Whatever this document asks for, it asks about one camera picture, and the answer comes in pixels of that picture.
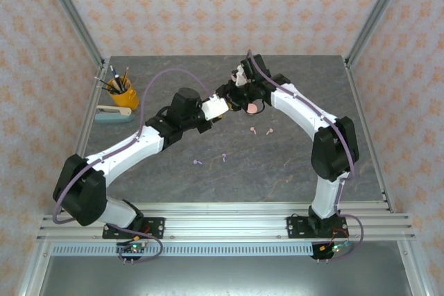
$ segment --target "purple cable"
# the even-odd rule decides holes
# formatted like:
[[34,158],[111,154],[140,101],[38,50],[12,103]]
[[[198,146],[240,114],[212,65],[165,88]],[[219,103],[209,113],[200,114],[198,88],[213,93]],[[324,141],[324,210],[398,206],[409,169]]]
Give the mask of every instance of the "purple cable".
[[[159,243],[160,249],[159,249],[159,251],[157,251],[156,254],[154,254],[153,256],[148,256],[148,257],[143,258],[143,259],[139,259],[137,261],[133,261],[134,263],[144,263],[146,261],[151,261],[153,259],[156,259],[164,251],[164,245],[162,244],[160,239],[158,239],[157,237],[155,237],[153,235],[148,235],[148,234],[145,234],[143,232],[134,232],[133,230],[128,230],[128,229],[125,229],[125,228],[117,227],[116,225],[110,225],[110,226],[115,228],[115,229],[117,229],[117,230],[120,230],[121,232],[128,232],[128,233],[133,234],[133,235],[138,235],[138,236],[141,236],[141,237],[144,237],[144,238],[153,239],[154,241]],[[123,262],[125,261],[125,259],[122,257],[122,252],[127,250],[127,249],[129,249],[131,246],[132,245],[127,245],[127,246],[122,247],[119,250],[119,259],[122,260]]]
[[69,192],[69,190],[71,189],[71,187],[80,179],[80,177],[82,177],[90,168],[92,168],[93,166],[95,166],[96,164],[110,158],[111,156],[114,156],[116,154],[119,154],[120,152],[123,152],[125,149],[131,147],[135,142],[137,142],[138,138],[140,137],[140,134],[142,133],[143,127],[144,127],[144,109],[145,109],[145,99],[146,99],[146,95],[149,91],[149,89],[151,88],[151,86],[153,85],[153,83],[162,75],[164,75],[165,73],[168,72],[173,72],[173,71],[178,71],[178,72],[182,72],[185,74],[188,74],[189,76],[191,76],[195,81],[198,82],[199,85],[202,86],[202,88],[207,92],[208,96],[212,95],[211,92],[208,90],[208,88],[206,88],[206,86],[203,84],[202,81],[200,81],[200,79],[195,76],[193,73],[187,71],[186,69],[165,69],[159,73],[157,73],[154,78],[151,79],[151,81],[147,84],[145,91],[144,91],[144,95],[142,97],[142,104],[140,106],[140,124],[139,124],[139,129],[137,131],[137,134],[135,136],[135,138],[133,140],[131,140],[130,142],[128,142],[125,146],[122,146],[106,155],[104,155],[101,159],[97,159],[95,161],[93,161],[92,163],[88,164],[85,168],[83,168],[82,170],[79,171],[79,173],[77,175],[74,176],[74,178],[68,183],[67,187],[64,188],[64,190],[62,191],[62,193],[60,194],[60,196],[57,199],[57,202],[55,204],[54,210],[53,210],[53,222],[57,225],[62,225],[71,221],[74,221],[75,218],[67,218],[64,220],[58,220],[57,219],[57,215],[60,213],[60,210],[62,209],[62,202],[65,198],[65,196],[67,195],[67,193]]
[[[307,107],[309,107],[311,110],[314,111],[315,114],[317,114],[318,116],[322,116],[322,113],[316,109],[316,107],[314,105],[312,105],[308,100],[300,97],[300,96],[295,96],[293,92],[290,92],[288,89],[278,85],[276,82],[274,82],[271,78],[269,78],[259,67],[259,65],[256,63],[255,58],[253,57],[253,54],[251,52],[251,50],[249,49],[247,52],[247,57],[250,58],[251,62],[253,63],[254,67],[256,68],[256,70],[259,72],[259,74],[265,79],[267,80],[269,83],[271,83],[273,86],[275,86],[276,88],[282,90],[284,93],[287,93],[288,95],[290,95],[293,98],[298,99],[299,101],[301,101],[302,103],[304,103]],[[364,240],[364,226],[362,225],[362,222],[360,221],[360,219],[358,219],[358,217],[352,215],[352,214],[340,214],[339,210],[338,210],[338,204],[339,204],[339,200],[341,199],[341,195],[342,195],[342,188],[343,188],[343,182],[345,182],[346,180],[351,180],[354,176],[355,176],[355,165],[353,164],[353,159],[352,159],[352,155],[350,153],[350,149],[348,148],[347,143],[345,142],[345,139],[343,137],[343,135],[341,134],[341,131],[339,131],[339,129],[333,124],[333,122],[331,120],[329,120],[327,117],[323,118],[328,125],[330,125],[333,129],[333,131],[335,131],[336,135],[339,138],[339,141],[341,142],[342,146],[344,147],[344,151],[345,154],[347,155],[347,160],[348,160],[348,164],[350,165],[350,175],[348,177],[342,177],[339,179],[339,188],[338,188],[338,193],[336,195],[336,198],[334,200],[334,211],[335,213],[342,218],[353,218],[358,222],[359,227],[361,228],[361,238],[359,239],[358,244],[356,245],[356,247],[344,254],[343,256],[337,257],[337,258],[333,258],[330,259],[330,261],[335,261],[338,259],[341,259],[347,255],[349,255],[350,253],[354,252],[361,244],[362,241]]]

